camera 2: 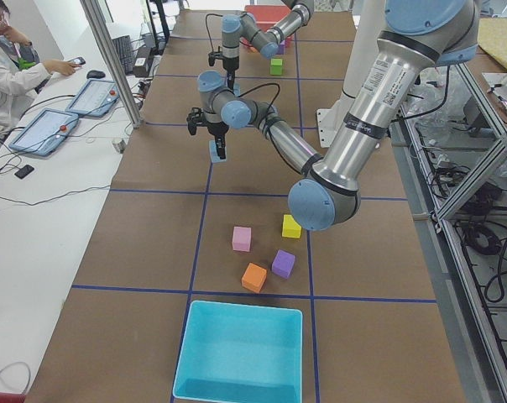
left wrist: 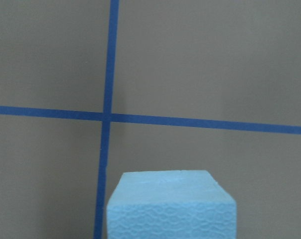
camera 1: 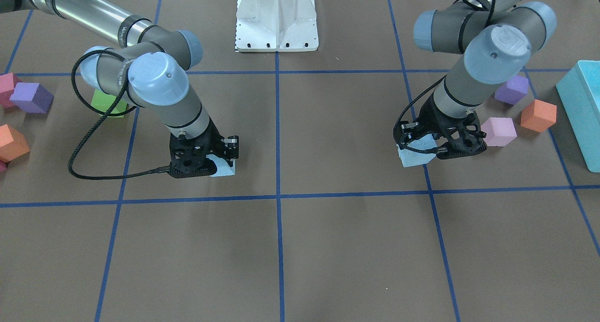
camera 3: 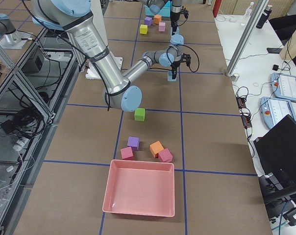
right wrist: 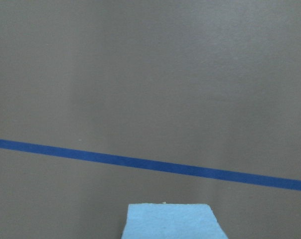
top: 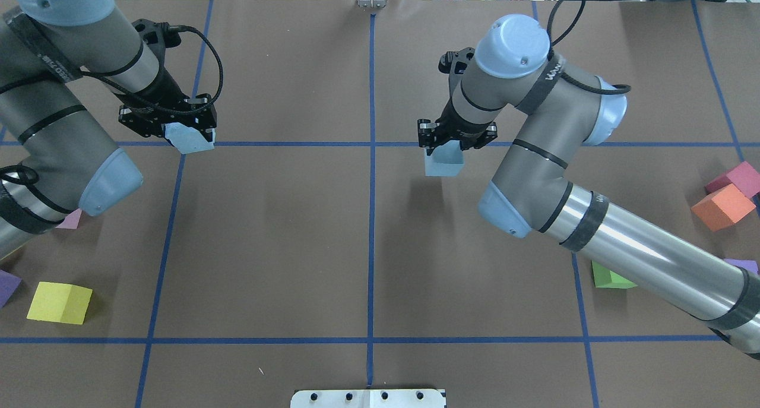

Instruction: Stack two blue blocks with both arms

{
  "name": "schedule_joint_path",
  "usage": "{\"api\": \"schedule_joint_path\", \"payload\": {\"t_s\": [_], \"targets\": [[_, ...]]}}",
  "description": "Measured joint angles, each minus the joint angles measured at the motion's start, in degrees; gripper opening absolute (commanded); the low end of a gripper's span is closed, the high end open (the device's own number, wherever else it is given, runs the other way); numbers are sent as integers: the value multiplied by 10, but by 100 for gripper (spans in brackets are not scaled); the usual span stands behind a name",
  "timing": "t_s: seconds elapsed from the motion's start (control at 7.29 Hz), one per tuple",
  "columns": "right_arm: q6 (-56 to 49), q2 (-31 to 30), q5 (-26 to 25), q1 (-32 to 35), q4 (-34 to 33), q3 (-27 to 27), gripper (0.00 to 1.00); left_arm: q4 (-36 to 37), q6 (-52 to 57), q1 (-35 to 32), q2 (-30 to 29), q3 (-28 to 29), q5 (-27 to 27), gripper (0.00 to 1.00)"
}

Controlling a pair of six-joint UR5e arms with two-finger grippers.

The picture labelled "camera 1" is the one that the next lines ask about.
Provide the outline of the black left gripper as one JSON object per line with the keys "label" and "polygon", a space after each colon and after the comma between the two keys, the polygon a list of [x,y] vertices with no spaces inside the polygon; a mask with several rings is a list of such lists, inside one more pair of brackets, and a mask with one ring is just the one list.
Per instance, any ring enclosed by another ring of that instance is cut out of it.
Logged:
{"label": "black left gripper", "polygon": [[428,128],[435,139],[446,138],[447,142],[442,145],[445,151],[436,154],[439,159],[474,156],[487,150],[486,133],[482,132],[479,117],[474,111],[452,118],[442,113],[429,97],[421,107],[417,121]]}

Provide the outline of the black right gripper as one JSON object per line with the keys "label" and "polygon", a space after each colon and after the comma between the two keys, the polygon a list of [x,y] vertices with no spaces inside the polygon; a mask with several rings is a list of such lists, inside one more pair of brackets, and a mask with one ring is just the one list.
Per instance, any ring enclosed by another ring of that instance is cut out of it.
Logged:
{"label": "black right gripper", "polygon": [[217,167],[207,155],[221,158],[221,134],[216,125],[210,120],[207,129],[199,136],[187,139],[184,135],[171,135],[169,150],[171,164],[169,176],[182,179],[212,175]]}

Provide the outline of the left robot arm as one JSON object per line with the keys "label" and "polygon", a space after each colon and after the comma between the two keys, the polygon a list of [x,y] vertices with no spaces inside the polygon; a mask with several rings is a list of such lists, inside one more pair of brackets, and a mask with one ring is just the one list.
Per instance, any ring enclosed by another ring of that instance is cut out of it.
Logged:
{"label": "left robot arm", "polygon": [[476,108],[518,74],[556,25],[552,8],[537,1],[457,0],[420,14],[413,28],[416,46],[460,58],[428,88],[431,96],[418,117],[397,121],[393,136],[398,147],[438,159],[486,151]]}

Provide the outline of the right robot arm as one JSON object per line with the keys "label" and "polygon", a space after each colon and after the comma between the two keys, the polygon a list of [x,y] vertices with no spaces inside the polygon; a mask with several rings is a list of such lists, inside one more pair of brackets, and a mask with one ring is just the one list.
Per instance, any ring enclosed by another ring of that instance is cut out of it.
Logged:
{"label": "right robot arm", "polygon": [[225,138],[219,134],[189,83],[187,70],[203,57],[201,42],[193,32],[163,29],[107,0],[1,0],[2,13],[28,9],[73,21],[118,45],[115,49],[96,46],[87,50],[71,70],[78,98],[77,73],[91,87],[116,97],[107,111],[99,111],[99,121],[69,158],[68,170],[73,176],[93,179],[74,171],[75,158],[105,119],[115,116],[114,108],[121,100],[133,108],[152,111],[171,133],[171,162],[138,172],[137,176],[168,174],[180,179],[234,175],[238,136]]}

